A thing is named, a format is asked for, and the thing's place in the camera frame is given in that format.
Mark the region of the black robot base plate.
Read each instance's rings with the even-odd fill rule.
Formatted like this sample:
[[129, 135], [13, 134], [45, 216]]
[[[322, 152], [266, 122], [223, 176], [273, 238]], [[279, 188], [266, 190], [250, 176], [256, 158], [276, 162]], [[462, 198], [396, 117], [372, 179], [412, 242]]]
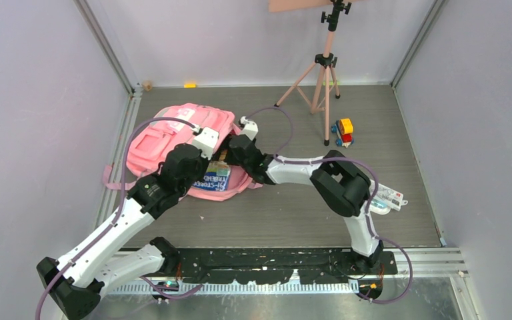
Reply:
[[186, 283], [272, 285], [299, 278], [310, 285], [395, 275], [397, 266], [390, 251], [368, 263], [349, 248], [182, 248], [157, 274]]

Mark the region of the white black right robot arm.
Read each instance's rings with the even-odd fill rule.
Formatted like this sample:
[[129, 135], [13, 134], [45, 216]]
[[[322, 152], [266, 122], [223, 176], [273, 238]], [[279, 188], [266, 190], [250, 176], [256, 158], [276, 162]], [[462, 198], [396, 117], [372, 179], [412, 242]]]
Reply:
[[383, 241], [369, 213], [378, 184], [359, 169], [360, 164], [336, 150], [315, 158], [288, 158], [263, 153], [256, 146], [256, 132], [247, 128], [255, 122], [243, 119], [241, 131], [230, 134], [222, 146], [226, 161], [240, 166], [262, 185], [310, 185], [334, 213], [343, 217], [351, 236], [351, 253], [356, 269], [372, 273], [381, 263]]

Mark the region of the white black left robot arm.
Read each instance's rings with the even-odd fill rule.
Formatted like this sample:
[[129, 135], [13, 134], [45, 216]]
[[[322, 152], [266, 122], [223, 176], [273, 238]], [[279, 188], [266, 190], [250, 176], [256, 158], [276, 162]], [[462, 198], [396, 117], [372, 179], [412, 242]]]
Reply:
[[190, 143], [168, 152], [161, 171], [140, 178], [123, 197], [110, 218], [78, 246], [58, 259], [46, 257], [37, 272], [49, 295], [68, 319], [83, 319], [98, 306], [102, 297], [136, 277], [158, 272], [176, 274], [179, 252], [168, 240], [156, 237], [142, 249], [112, 261], [113, 254], [176, 206], [194, 182], [203, 178], [219, 133], [202, 128]]

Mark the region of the pink student backpack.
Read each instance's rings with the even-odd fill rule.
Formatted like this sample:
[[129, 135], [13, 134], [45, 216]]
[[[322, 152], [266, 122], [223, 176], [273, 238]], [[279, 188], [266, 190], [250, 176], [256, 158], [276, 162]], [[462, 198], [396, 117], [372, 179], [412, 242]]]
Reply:
[[[210, 127], [219, 132], [219, 142], [231, 134], [238, 134], [241, 129], [234, 124], [234, 113], [207, 105], [186, 103], [174, 105], [160, 110], [156, 117], [174, 117], [188, 121], [200, 127]], [[163, 162], [168, 152], [179, 143], [193, 140], [190, 126], [176, 121], [157, 121], [141, 130], [132, 140], [126, 167], [136, 177], [144, 177], [152, 173]], [[236, 165], [232, 168], [229, 186], [226, 191], [206, 191], [191, 187], [188, 196], [210, 201], [225, 201], [246, 189], [260, 188], [248, 174]]]

